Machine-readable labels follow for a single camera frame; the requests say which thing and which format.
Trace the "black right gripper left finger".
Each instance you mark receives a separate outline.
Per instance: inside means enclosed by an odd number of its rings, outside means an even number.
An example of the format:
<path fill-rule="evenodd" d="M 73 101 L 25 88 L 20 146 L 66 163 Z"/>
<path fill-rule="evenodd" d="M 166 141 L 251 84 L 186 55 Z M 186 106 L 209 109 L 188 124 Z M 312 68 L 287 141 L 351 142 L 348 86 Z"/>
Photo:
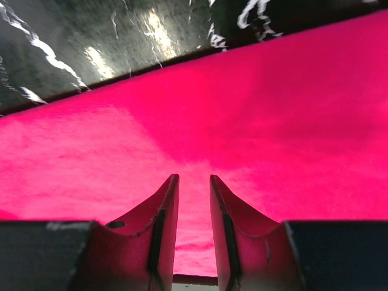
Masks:
<path fill-rule="evenodd" d="M 108 224 L 2 221 L 2 290 L 170 290 L 179 176 Z"/>

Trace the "red t-shirt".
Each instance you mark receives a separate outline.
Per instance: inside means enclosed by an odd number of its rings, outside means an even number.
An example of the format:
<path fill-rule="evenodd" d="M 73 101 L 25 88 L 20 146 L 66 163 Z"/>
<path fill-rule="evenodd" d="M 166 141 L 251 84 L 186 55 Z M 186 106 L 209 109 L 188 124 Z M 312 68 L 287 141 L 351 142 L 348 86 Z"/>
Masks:
<path fill-rule="evenodd" d="M 109 222 L 179 175 L 174 271 L 215 276 L 209 177 L 276 221 L 387 218 L 387 12 L 1 119 L 1 216 Z"/>

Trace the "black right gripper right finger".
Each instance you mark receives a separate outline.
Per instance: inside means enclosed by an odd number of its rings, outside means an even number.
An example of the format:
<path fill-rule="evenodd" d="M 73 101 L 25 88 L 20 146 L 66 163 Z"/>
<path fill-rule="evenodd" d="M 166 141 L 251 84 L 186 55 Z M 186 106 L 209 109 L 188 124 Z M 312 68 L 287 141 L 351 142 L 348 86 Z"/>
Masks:
<path fill-rule="evenodd" d="M 220 290 L 386 290 L 387 222 L 276 222 L 210 177 Z"/>

